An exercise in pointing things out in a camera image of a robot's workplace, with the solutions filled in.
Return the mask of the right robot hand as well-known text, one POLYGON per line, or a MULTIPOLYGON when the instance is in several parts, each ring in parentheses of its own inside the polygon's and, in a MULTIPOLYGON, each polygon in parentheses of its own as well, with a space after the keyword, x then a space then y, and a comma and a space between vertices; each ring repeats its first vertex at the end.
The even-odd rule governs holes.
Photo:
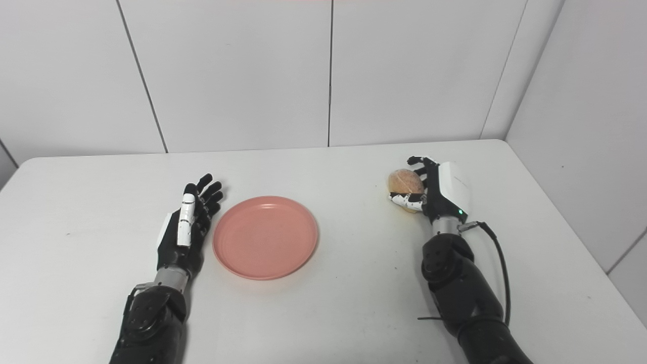
POLYGON ((422 212, 430 221, 455 217, 466 223, 471 211, 471 183, 453 161, 437 163, 430 157, 412 155, 409 166, 390 175, 391 202, 403 209, 422 212))

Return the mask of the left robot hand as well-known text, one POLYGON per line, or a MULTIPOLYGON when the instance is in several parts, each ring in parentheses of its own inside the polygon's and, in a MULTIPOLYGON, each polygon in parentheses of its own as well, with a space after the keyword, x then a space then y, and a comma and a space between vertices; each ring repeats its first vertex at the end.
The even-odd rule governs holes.
POLYGON ((157 269, 176 267, 192 279, 203 267, 203 246, 212 219, 220 211, 222 183, 208 173, 187 184, 180 208, 168 216, 157 249, 157 269))

